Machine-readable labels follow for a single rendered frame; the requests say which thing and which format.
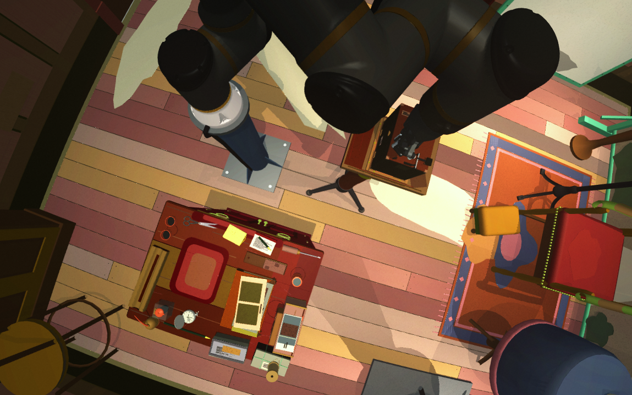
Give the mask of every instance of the desk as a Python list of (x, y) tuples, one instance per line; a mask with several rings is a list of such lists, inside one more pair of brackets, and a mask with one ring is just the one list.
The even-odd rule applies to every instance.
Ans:
[[(399, 109), (397, 109), (397, 111), (401, 112), (410, 112), (412, 110), (413, 109), (411, 107), (405, 105), (400, 105)], [(417, 152), (420, 152), (421, 155), (423, 155), (423, 153), (427, 155), (427, 153), (430, 152), (430, 158), (433, 160), (433, 163), (428, 166), (425, 174), (411, 179), (402, 180), (391, 175), (381, 173), (380, 171), (372, 169), (372, 159), (375, 154), (376, 142), (379, 141), (381, 137), (382, 125), (386, 119), (386, 117), (382, 118), (371, 130), (367, 132), (350, 136), (340, 167), (360, 175), (377, 179), (382, 183), (387, 183), (392, 186), (397, 186), (397, 188), (411, 191), (415, 194), (425, 195), (428, 192), (430, 176), (433, 172), (433, 165), (435, 165), (435, 157), (438, 152), (438, 146), (440, 146), (440, 139), (438, 138), (436, 140), (423, 142), (416, 150)], [(402, 127), (403, 122), (397, 121), (397, 130)]]
[(471, 382), (423, 372), (410, 367), (372, 361), (362, 395), (469, 395)]
[[(216, 225), (216, 229), (196, 223), (184, 225), (184, 219), (187, 216), (191, 217), (191, 220), (194, 222), (211, 222)], [(252, 239), (250, 236), (240, 245), (232, 244), (228, 240), (223, 239), (222, 234), (230, 224), (244, 230), (248, 235), (257, 232), (262, 237), (277, 242), (272, 254), (267, 255), (259, 250), (250, 248), (248, 246)], [(217, 279), (219, 282), (217, 285), (218, 289), (212, 301), (202, 303), (196, 298), (192, 298), (191, 295), (173, 290), (172, 281), (178, 267), (178, 260), (183, 249), (186, 249), (187, 240), (192, 239), (215, 245), (224, 250), (227, 256), (224, 262), (225, 268), (220, 278)], [(315, 256), (288, 253), (286, 250), (289, 248), (287, 247), (298, 248), (304, 254)], [(245, 256), (248, 253), (252, 253), (253, 257), (258, 255), (280, 262), (285, 264), (286, 268), (282, 274), (252, 265), (245, 262)], [(173, 307), (167, 314), (166, 320), (161, 321), (156, 329), (208, 346), (211, 345), (211, 338), (216, 333), (231, 334), (231, 336), (248, 339), (250, 346), (247, 359), (252, 359), (258, 342), (269, 343), (273, 322), (277, 316), (277, 309), (285, 305), (286, 298), (291, 297), (306, 302), (311, 298), (311, 291), (316, 283), (318, 270), (321, 267), (321, 259), (319, 257), (323, 257), (323, 251), (314, 248), (310, 234), (272, 222), (265, 224), (265, 221), (260, 218), (232, 209), (192, 209), (192, 207), (168, 201), (158, 221), (140, 278), (138, 278), (138, 283), (131, 295), (128, 318), (133, 321), (145, 321), (149, 316), (152, 316), (156, 303), (160, 303), (161, 300), (170, 301), (170, 303), (173, 303)], [(236, 272), (239, 275), (240, 270), (270, 278), (275, 282), (257, 337), (237, 333), (231, 331), (231, 328), (221, 326), (228, 295), (231, 288), (236, 285), (233, 278), (239, 278), (239, 276), (236, 276)], [(303, 285), (299, 287), (292, 286), (293, 273), (301, 275)], [(197, 311), (198, 314), (194, 322), (186, 323), (181, 330), (176, 329), (174, 325), (168, 325), (172, 324), (174, 318), (187, 309)]]

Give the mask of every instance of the wooden floor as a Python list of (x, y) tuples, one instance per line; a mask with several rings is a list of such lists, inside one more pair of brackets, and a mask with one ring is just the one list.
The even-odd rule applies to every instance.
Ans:
[[(114, 360), (188, 391), (214, 395), (356, 395), (372, 359), (471, 380), (471, 393), (476, 395), (490, 392), (489, 363), (476, 362), (486, 349), (437, 334), (458, 262), (459, 240), (429, 230), (415, 218), (394, 214), (375, 199), (369, 183), (356, 187), (364, 214), (344, 194), (305, 196), (306, 189), (331, 183), (344, 173), (339, 164), (347, 140), (330, 128), (323, 132), (305, 127), (256, 58), (236, 77), (250, 97), (250, 115), (260, 132), (291, 142), (273, 193), (221, 176), (228, 151), (200, 137), (187, 117), (186, 102), (159, 71), (131, 100), (114, 109), (123, 43), (152, 5), (143, 0), (120, 39), (45, 205), (46, 211), (77, 223), (51, 306), (80, 295), (104, 310), (127, 306), (152, 230), (168, 200), (217, 209), (229, 206), (262, 217), (288, 214), (312, 226), (313, 241), (325, 257), (286, 377), (270, 384), (265, 373), (249, 363), (209, 357), (206, 346), (148, 331), (126, 318), (124, 310), (110, 318), (112, 346), (122, 350)], [(196, 12), (188, 11), (179, 28), (200, 26)], [(435, 77), (423, 72), (399, 101), (414, 105), (433, 82)], [(468, 192), (471, 205), (487, 135), (497, 133), (582, 168), (591, 173), (593, 183), (604, 183), (607, 148), (577, 161), (568, 142), (577, 133), (599, 137), (578, 125), (579, 117), (627, 112), (589, 89), (553, 79), (460, 133), (443, 136), (433, 175)], [(591, 198), (602, 197), (596, 192)], [(465, 224), (454, 225), (461, 234)], [(582, 305), (572, 302), (565, 328), (577, 332), (582, 311)], [(75, 305), (56, 313), (54, 323), (75, 328), (89, 316), (96, 313)], [(97, 324), (82, 331), (74, 344), (101, 352), (105, 336)]]

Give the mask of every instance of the sticky note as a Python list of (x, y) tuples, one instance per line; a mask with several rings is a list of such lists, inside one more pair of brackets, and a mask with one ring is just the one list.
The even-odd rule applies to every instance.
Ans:
[(240, 245), (245, 241), (247, 236), (247, 233), (241, 231), (237, 227), (228, 225), (228, 229), (226, 229), (226, 232), (223, 234), (223, 239), (229, 240), (236, 245)]

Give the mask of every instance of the metal base plate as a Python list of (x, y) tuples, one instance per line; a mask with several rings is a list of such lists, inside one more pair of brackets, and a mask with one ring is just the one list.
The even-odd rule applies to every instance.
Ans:
[[(286, 161), (286, 155), (289, 153), (291, 143), (284, 140), (279, 140), (272, 136), (265, 137), (265, 148), (270, 156), (270, 159), (284, 166)], [(229, 155), (226, 166), (223, 168), (222, 175), (225, 178), (234, 179), (240, 183), (256, 186), (257, 188), (264, 189), (265, 191), (274, 192), (277, 188), (277, 181), (281, 175), (281, 168), (272, 164), (268, 164), (266, 168), (260, 171), (253, 171), (250, 176), (250, 182), (248, 183), (248, 168), (234, 156)]]

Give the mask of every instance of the watch face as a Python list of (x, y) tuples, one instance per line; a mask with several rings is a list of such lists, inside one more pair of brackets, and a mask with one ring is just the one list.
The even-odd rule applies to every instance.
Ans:
[(185, 323), (192, 323), (196, 319), (196, 311), (187, 310), (182, 313)]

